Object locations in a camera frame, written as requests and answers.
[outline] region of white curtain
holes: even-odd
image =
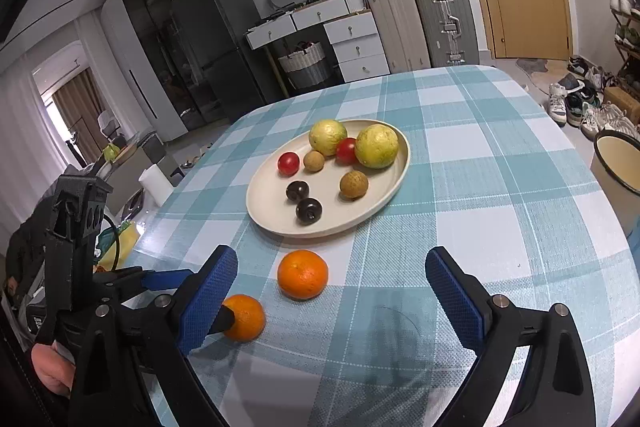
[[[68,164],[79,168],[53,126],[27,60],[0,73],[0,252]]]
[[[120,122],[124,136],[129,139],[150,128],[151,124],[122,76],[95,11],[78,17],[75,24],[98,89]]]

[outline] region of laundry basket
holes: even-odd
[[[594,140],[591,172],[629,235],[640,215],[640,142],[617,131],[600,131]]]
[[[332,73],[320,42],[278,60],[291,83],[302,90],[324,82]]]

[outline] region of white drawer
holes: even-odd
[[[364,0],[345,0],[349,13],[361,12],[364,10]]]
[[[372,57],[373,55],[384,55],[385,50],[382,47],[380,36],[367,35],[359,39],[350,39],[348,41],[336,42],[334,44],[335,56],[338,62],[346,62],[347,60],[355,60],[356,58]]]
[[[315,24],[332,21],[349,13],[345,0],[326,0],[315,3],[313,6],[293,12],[293,22],[296,28],[309,28]]]
[[[377,35],[378,27],[373,19],[373,14],[367,12],[325,24],[324,31],[326,31],[326,36],[329,37],[329,42],[335,44],[336,42],[357,39],[366,35]]]
[[[340,71],[345,82],[362,80],[373,76],[389,74],[389,66],[385,55],[373,55],[372,57],[357,58],[340,64]]]
[[[291,35],[295,31],[296,27],[291,15],[283,15],[274,21],[261,24],[254,31],[247,33],[246,39],[249,41],[251,49],[254,50],[281,37]]]

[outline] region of red cherry tomato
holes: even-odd
[[[286,152],[278,158],[278,172],[283,176],[293,176],[300,169],[300,158],[294,152]]]
[[[356,139],[345,138],[338,143],[338,147],[335,150],[335,158],[343,165],[351,165],[356,163]]]

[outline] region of oval cream plate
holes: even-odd
[[[262,228],[286,237],[323,237],[350,229],[385,206],[400,188],[411,159],[409,142],[398,129],[377,120],[345,120],[348,136],[356,138],[364,128],[374,123],[391,127],[398,135],[399,150],[396,161],[386,169],[368,169],[359,164],[343,166],[335,157],[327,158],[319,172],[308,172],[302,158],[311,150],[308,132],[290,140],[269,156],[258,168],[246,192],[246,209]],[[278,158],[294,152],[300,157],[300,170],[290,177],[278,172]],[[340,179],[346,172],[357,169],[369,178],[369,190],[359,200],[344,200],[340,195]],[[309,185],[309,197],[322,204],[322,216],[311,225],[302,225],[296,218],[296,204],[287,200],[286,188],[296,180]]]

